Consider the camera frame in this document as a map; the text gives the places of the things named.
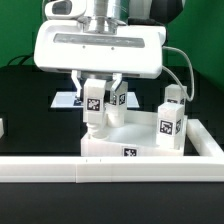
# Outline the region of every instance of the white plastic part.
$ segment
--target white plastic part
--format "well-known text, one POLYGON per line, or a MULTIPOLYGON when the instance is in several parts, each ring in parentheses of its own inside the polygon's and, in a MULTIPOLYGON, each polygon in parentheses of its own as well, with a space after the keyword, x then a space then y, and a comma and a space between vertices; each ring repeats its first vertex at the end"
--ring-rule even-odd
POLYGON ((82 90, 82 86, 80 85, 79 80, 78 80, 78 78, 80 78, 80 77, 81 77, 81 72, 80 71, 76 71, 76 70, 73 70, 72 71, 72 81, 74 82, 75 87, 77 89, 77 95, 76 95, 76 97, 78 99, 81 96, 81 90, 82 90))
POLYGON ((3 136, 3 134, 4 134, 3 121, 0 118, 0 138, 3 136))
POLYGON ((199 120, 193 119, 188 121, 187 135, 200 156, 224 157, 220 146, 199 120))
POLYGON ((171 84, 165 88, 164 102, 178 103, 185 105, 186 97, 180 86, 171 84))
MULTIPOLYGON (((107 83, 107 90, 110 91, 114 81, 107 83)), ((108 116, 108 125, 118 128, 124 125, 124 116, 127 111, 127 91, 128 83, 122 82, 118 90, 113 94, 113 104, 106 104, 106 114, 108 116)))
POLYGON ((0 157, 0 182, 224 181, 213 157, 0 157))
POLYGON ((83 121, 86 123, 102 124, 105 108, 104 95, 106 81, 87 79, 84 85, 83 121))
POLYGON ((162 45, 166 38, 164 27, 119 26, 117 35, 113 36, 139 38, 138 40, 143 40, 144 47, 116 47, 116 43, 111 46, 74 44, 72 36, 62 38, 59 42, 55 41, 57 34, 91 35, 98 41, 105 37, 99 34, 86 34, 82 30, 82 24, 77 21, 46 21, 41 26, 36 41, 34 60, 37 66, 44 71, 52 72, 118 72, 129 73, 137 78, 157 78, 161 74, 162 45))
POLYGON ((45 14, 48 19, 59 19, 59 20, 70 20, 77 19, 81 15, 83 15, 86 11, 86 0, 70 0, 72 3, 72 10, 68 15, 56 15, 53 14, 53 6, 59 2, 63 2, 64 0, 58 0, 49 2, 45 6, 45 14))
POLYGON ((181 130, 184 119, 184 106, 164 103, 158 107, 156 143, 178 149, 181 144, 181 130))
POLYGON ((159 146, 156 145, 157 114, 128 110, 122 127, 104 127, 104 133, 109 136, 105 141, 89 139, 86 134, 81 140, 81 156, 183 156, 186 125, 187 117, 184 118, 178 149, 159 146))

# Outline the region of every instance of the white block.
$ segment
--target white block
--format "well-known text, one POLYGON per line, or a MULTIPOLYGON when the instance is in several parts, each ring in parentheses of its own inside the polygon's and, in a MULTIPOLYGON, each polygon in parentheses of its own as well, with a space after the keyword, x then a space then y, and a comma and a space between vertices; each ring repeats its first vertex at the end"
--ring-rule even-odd
POLYGON ((83 121, 87 123, 101 124, 104 118, 104 95, 106 81, 87 79, 84 85, 84 110, 83 121))
POLYGON ((164 102, 178 103, 185 105, 186 97, 179 85, 171 84, 165 88, 164 102))
POLYGON ((167 148, 179 149, 183 119, 183 105, 166 102, 159 106, 156 143, 167 148))
POLYGON ((2 119, 0 118, 0 138, 3 136, 3 134, 4 134, 3 121, 2 121, 2 119))
POLYGON ((86 97, 103 98, 105 90, 105 80, 87 79, 84 85, 84 94, 86 97))
MULTIPOLYGON (((114 81, 107 83, 107 91, 110 91, 114 81)), ((128 83, 122 82, 121 86, 115 93, 114 104, 108 103, 106 105, 106 113, 113 114, 113 116, 119 116, 121 113, 125 113, 127 110, 127 91, 128 83)))

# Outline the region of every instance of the white cube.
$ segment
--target white cube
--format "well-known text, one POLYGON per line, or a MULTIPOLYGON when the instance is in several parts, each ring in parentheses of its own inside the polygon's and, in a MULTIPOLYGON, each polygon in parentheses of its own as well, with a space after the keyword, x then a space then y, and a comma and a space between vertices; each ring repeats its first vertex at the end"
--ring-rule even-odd
POLYGON ((87 79, 84 85, 83 121, 101 124, 104 118, 106 81, 87 79))
POLYGON ((185 105, 185 101, 186 97, 179 85, 171 84, 165 88, 164 102, 178 103, 185 105))
POLYGON ((184 119, 184 105, 164 103, 158 107, 157 145, 178 148, 184 119))

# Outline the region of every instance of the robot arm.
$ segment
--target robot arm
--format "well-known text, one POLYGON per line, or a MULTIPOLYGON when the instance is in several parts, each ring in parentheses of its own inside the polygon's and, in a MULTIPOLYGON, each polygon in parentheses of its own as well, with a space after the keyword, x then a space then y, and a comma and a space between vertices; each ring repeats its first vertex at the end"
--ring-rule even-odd
MULTIPOLYGON (((56 20, 77 19, 85 14, 87 6, 94 8, 92 0, 43 0, 43 2, 48 2, 45 7, 46 17, 56 20)), ((128 14, 131 18, 151 18, 161 23, 169 23, 182 12, 186 0, 118 0, 115 4, 120 2, 124 7, 127 7, 126 4, 129 2, 128 14)))

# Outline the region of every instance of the white panel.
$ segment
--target white panel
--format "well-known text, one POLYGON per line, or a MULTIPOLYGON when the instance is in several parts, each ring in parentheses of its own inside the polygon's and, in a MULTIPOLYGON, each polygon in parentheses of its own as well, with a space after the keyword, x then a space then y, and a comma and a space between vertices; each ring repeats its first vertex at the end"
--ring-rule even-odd
POLYGON ((188 120, 187 135, 200 156, 224 157, 220 146, 199 120, 188 120))

